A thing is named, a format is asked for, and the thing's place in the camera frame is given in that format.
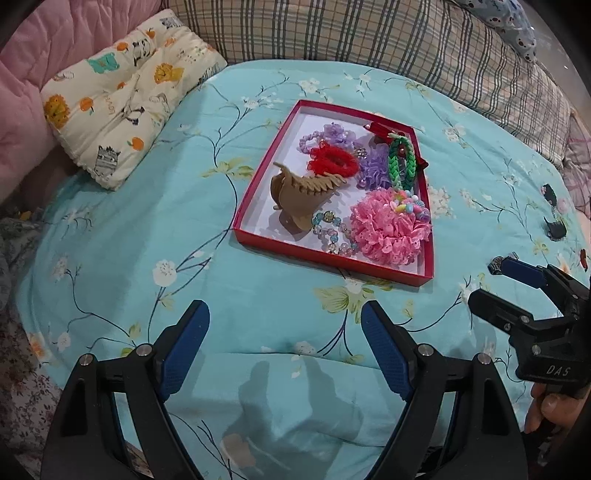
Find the bed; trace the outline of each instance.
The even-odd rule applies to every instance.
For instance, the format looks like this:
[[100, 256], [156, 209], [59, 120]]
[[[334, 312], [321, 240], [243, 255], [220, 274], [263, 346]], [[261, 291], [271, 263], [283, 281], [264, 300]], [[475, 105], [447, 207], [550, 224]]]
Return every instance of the bed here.
[[[301, 98], [414, 127], [430, 165], [432, 281], [407, 287], [237, 243], [229, 228], [242, 193]], [[546, 184], [559, 209], [546, 202]], [[544, 217], [562, 219], [566, 238], [551, 242]], [[511, 252], [587, 282], [579, 261], [585, 240], [556, 168], [447, 96], [352, 63], [228, 67], [187, 95], [124, 187], [106, 192], [78, 174], [44, 221], [16, 301], [58, 385], [83, 353], [126, 355], [178, 321], [193, 299], [209, 305], [206, 339], [166, 405], [196, 465], [215, 479], [365, 477], [403, 407], [359, 325], [361, 306], [373, 298], [417, 342], [462, 358], [489, 353], [522, 423], [528, 386], [515, 378], [507, 338], [471, 317], [467, 298], [480, 287], [536, 318], [556, 315], [539, 291], [490, 275], [488, 262]], [[119, 400], [125, 437], [137, 443]], [[433, 443], [443, 440], [452, 402]]]

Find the red hair tie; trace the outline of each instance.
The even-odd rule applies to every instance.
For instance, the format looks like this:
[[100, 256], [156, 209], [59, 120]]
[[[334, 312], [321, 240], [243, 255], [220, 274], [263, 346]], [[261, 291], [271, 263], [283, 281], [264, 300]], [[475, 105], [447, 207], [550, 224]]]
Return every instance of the red hair tie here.
[[316, 175], [332, 173], [347, 178], [359, 171], [359, 164], [353, 155], [342, 148], [329, 145], [324, 140], [318, 147], [310, 150], [310, 157], [312, 160], [308, 162], [308, 170]]

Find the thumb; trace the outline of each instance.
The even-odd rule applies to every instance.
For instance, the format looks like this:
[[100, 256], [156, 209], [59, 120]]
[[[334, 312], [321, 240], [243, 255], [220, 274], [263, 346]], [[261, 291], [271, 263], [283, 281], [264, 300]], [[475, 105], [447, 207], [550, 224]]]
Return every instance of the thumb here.
[[565, 429], [571, 429], [576, 422], [584, 400], [578, 400], [568, 395], [551, 393], [542, 402], [542, 415], [552, 423]]

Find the human hand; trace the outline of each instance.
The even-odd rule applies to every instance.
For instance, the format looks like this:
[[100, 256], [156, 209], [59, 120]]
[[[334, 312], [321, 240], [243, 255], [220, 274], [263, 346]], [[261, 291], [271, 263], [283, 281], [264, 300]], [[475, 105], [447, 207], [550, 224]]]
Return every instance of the human hand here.
[[545, 384], [536, 383], [531, 387], [533, 401], [525, 417], [525, 432], [536, 431], [544, 418], [566, 431], [570, 430], [589, 396], [589, 387], [581, 390], [580, 395], [577, 395], [579, 398], [560, 393], [544, 396], [545, 391]]

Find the cream pillow with cartoon print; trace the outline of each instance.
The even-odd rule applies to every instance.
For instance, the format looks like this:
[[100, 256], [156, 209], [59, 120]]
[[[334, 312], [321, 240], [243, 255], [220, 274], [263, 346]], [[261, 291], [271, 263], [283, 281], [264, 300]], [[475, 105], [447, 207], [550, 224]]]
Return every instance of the cream pillow with cartoon print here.
[[74, 162], [117, 189], [187, 92], [226, 60], [163, 10], [41, 91], [47, 121]]

